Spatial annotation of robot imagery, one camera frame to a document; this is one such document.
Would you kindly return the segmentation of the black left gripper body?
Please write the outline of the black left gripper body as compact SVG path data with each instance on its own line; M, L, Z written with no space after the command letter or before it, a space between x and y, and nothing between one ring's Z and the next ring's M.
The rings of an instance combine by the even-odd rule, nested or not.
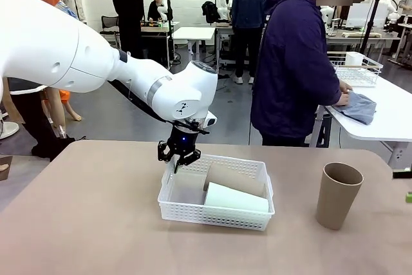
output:
M194 152L197 137L198 132L181 126L173 126L170 137L167 139L167 147L171 156L187 156Z

